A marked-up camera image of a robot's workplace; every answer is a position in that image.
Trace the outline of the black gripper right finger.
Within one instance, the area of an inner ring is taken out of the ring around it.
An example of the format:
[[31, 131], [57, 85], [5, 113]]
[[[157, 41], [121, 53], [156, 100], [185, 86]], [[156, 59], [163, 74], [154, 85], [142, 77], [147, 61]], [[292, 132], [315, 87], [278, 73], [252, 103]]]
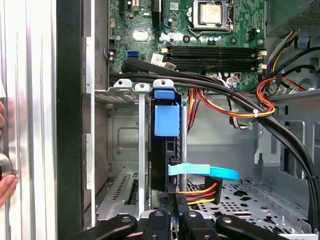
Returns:
[[180, 240], [284, 240], [283, 236], [233, 215], [222, 215], [215, 222], [189, 210], [186, 196], [176, 194], [176, 217]]

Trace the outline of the bare person hand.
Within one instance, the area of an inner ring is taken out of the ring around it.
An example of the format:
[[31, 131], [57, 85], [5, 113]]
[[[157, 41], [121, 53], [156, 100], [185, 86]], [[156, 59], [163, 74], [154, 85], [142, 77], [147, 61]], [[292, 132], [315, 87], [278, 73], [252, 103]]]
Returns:
[[[0, 103], [0, 127], [1, 128], [5, 125], [4, 114], [5, 114], [5, 106], [1, 102]], [[5, 204], [5, 202], [11, 197], [11, 195], [16, 189], [17, 184], [18, 184], [18, 178], [13, 174], [9, 174], [5, 176], [0, 181], [0, 207], [2, 207]]]

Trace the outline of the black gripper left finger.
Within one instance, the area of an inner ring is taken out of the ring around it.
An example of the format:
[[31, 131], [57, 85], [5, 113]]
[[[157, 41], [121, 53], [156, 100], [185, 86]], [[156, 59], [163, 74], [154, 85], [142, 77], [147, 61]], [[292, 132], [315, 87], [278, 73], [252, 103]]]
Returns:
[[128, 213], [101, 221], [98, 225], [74, 236], [75, 240], [169, 240], [172, 217], [175, 216], [176, 194], [160, 199], [155, 210], [144, 211], [140, 218]]

